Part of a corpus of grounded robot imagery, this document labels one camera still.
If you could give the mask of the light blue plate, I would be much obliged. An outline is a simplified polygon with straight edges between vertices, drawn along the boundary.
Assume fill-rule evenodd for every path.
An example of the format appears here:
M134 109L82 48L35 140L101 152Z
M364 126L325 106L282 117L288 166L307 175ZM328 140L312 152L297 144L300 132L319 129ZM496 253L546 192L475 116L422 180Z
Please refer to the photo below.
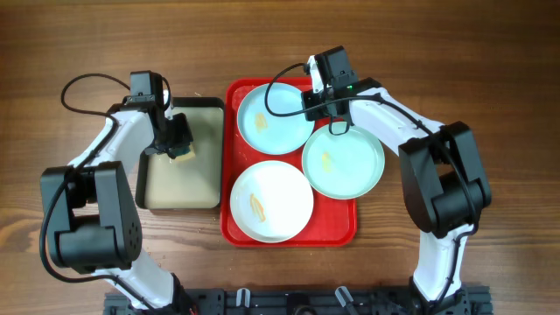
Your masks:
M237 109L237 128L253 149L269 155L283 155L300 148L311 136L315 122L304 115L277 117L265 108L268 85L255 87ZM268 95L269 108L275 113L291 113L302 108L301 91L289 84L274 83Z

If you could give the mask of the pale green plate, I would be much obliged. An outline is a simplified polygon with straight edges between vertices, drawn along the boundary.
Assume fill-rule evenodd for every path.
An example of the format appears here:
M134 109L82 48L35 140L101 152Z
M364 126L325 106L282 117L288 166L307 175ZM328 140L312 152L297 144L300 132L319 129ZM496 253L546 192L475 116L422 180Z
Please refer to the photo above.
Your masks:
M315 130L302 152L302 170L320 194L336 200L358 198L380 181L385 155L380 140L343 122Z

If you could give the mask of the green and yellow sponge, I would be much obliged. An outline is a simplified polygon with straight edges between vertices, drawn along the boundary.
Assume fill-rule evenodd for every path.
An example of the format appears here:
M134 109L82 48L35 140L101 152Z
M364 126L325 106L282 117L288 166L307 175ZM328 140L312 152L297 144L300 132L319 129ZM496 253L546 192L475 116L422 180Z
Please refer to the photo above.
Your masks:
M195 152L192 144L171 148L168 152L171 160L176 162L186 161L195 157Z

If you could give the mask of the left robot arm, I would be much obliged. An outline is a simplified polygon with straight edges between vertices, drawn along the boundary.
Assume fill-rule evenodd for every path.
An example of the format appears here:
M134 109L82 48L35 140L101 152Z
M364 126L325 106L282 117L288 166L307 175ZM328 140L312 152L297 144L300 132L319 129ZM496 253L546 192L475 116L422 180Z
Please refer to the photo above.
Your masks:
M101 113L105 125L84 152L40 177L40 260L61 282L112 284L136 313L195 314L178 278L144 251L128 182L140 158L191 158L193 135L186 116L171 113L171 88L161 74L133 72L125 87L128 95Z

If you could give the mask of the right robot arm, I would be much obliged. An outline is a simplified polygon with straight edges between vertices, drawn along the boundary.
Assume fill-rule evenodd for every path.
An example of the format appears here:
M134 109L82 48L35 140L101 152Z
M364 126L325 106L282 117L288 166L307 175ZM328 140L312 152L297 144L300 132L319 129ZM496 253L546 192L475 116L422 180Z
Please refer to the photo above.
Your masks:
M492 198L472 130L419 115L377 80L359 79L343 46L312 55L304 72L311 77L302 94L306 119L341 118L399 157L404 204L421 231L411 287L425 314L455 304L467 239Z

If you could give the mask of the black tray with soapy water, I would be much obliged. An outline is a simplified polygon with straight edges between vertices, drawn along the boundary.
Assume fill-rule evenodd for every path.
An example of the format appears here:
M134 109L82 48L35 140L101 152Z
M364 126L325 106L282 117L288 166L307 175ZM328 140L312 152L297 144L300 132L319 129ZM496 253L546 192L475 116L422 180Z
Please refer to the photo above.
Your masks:
M143 209L207 209L221 202L224 102L215 97L177 97L171 114L183 114L193 135L186 160L140 157L136 205Z

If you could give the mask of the red plastic tray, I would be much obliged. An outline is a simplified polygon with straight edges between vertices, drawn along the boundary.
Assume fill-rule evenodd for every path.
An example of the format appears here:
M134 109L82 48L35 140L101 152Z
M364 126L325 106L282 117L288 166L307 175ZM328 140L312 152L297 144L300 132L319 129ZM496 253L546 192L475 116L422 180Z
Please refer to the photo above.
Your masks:
M269 83L268 78L242 78L230 84L226 93L224 118L224 144L221 177L220 231L232 245L239 248L303 248L340 247L348 244L358 228L357 201L355 199L330 199L318 192L314 195L314 208L305 228L287 241L265 243L244 234L235 223L230 210L231 189L243 171L251 165L279 160L301 169L300 149L282 156L271 156L251 148L238 130L237 110L242 99L254 88Z

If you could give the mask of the white plate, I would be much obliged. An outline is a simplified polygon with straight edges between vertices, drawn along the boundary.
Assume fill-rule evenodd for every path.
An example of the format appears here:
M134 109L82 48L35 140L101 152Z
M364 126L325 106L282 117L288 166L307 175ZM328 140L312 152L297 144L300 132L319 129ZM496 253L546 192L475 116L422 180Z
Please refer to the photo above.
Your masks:
M237 227L264 243L285 242L309 223L314 196L305 175L295 166L267 160L250 166L234 182L230 211Z

